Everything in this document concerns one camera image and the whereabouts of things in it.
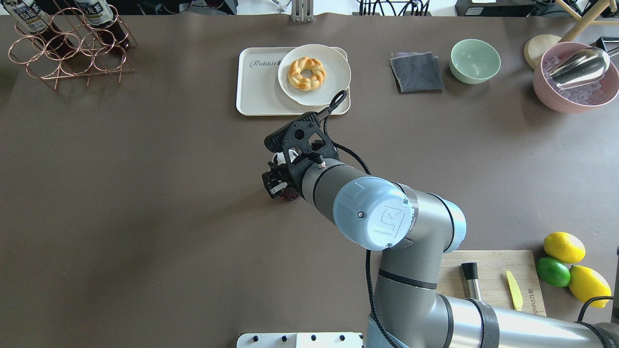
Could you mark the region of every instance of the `lemon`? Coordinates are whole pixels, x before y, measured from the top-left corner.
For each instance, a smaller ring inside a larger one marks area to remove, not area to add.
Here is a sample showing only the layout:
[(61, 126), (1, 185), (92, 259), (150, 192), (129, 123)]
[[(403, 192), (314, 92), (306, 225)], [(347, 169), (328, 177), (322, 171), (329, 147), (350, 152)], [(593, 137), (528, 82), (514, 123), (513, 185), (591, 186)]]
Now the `lemon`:
[[(610, 296), (610, 286), (601, 274), (585, 266), (572, 266), (569, 269), (571, 281), (569, 289), (572, 294), (581, 302), (596, 296)], [(604, 308), (608, 300), (599, 300), (591, 305), (597, 308)]]
[(540, 279), (553, 286), (566, 287), (571, 279), (569, 269), (555, 258), (540, 258), (535, 269)]
[(543, 240), (546, 254), (562, 263), (578, 263), (585, 255), (584, 244), (567, 232), (554, 232)]

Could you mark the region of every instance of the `ur logo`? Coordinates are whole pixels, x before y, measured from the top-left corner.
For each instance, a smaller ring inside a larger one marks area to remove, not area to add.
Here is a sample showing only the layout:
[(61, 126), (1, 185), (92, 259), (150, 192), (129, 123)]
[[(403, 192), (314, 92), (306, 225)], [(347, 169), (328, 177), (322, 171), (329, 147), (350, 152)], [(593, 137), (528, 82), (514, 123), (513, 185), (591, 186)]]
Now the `ur logo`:
[(383, 206), (384, 211), (381, 216), (381, 227), (376, 229), (377, 232), (385, 235), (395, 235), (402, 225), (404, 212), (401, 209)]

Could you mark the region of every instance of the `bottle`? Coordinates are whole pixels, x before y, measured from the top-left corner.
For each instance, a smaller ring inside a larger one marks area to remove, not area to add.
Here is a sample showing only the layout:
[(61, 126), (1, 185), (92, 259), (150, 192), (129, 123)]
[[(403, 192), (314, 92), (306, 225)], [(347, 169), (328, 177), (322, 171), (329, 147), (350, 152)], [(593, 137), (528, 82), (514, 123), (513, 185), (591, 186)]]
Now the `bottle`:
[(50, 15), (41, 10), (34, 0), (4, 0), (5, 10), (17, 19), (18, 27), (26, 33), (36, 35), (48, 44), (48, 50), (60, 58), (69, 56), (76, 48), (65, 36), (60, 35), (60, 29), (50, 21)]
[[(86, 21), (95, 29), (105, 29), (112, 34), (104, 31), (97, 32), (99, 39), (106, 45), (122, 47), (124, 50), (129, 48), (129, 35), (127, 35), (118, 21), (115, 21), (114, 12), (106, 0), (74, 0), (75, 4), (86, 15)], [(122, 50), (113, 48), (112, 52), (122, 53)]]

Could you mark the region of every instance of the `white tray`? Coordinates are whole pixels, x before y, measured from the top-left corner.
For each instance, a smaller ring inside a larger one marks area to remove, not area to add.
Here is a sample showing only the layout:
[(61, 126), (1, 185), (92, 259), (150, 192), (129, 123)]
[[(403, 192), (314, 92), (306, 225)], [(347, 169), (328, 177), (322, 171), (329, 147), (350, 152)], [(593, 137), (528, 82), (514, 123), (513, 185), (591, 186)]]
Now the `white tray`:
[[(279, 62), (294, 47), (252, 47), (241, 52), (238, 59), (236, 109), (245, 116), (300, 115), (307, 111), (320, 111), (326, 107), (306, 107), (282, 90), (277, 81)], [(346, 59), (346, 52), (334, 47)], [(350, 108), (348, 96), (332, 115), (341, 115)]]

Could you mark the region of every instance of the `electronic device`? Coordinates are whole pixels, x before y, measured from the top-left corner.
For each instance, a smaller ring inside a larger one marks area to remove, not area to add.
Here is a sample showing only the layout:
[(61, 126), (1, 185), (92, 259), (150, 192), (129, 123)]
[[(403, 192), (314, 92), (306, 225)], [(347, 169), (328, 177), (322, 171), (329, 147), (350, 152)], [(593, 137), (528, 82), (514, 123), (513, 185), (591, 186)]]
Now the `electronic device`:
[(531, 0), (457, 0), (458, 16), (527, 17), (535, 2)]
[[(298, 194), (368, 250), (371, 315), (366, 348), (617, 346), (616, 297), (611, 323), (589, 324), (438, 294), (441, 258), (464, 239), (464, 215), (436, 194), (372, 176), (357, 154), (333, 142), (326, 124), (345, 97), (346, 91), (341, 91), (324, 110), (304, 113), (267, 136), (264, 144), (275, 155), (262, 180), (271, 198), (286, 194), (290, 200), (290, 192)], [(339, 150), (357, 159), (365, 172), (341, 162)], [(370, 250), (383, 251), (375, 291)]]

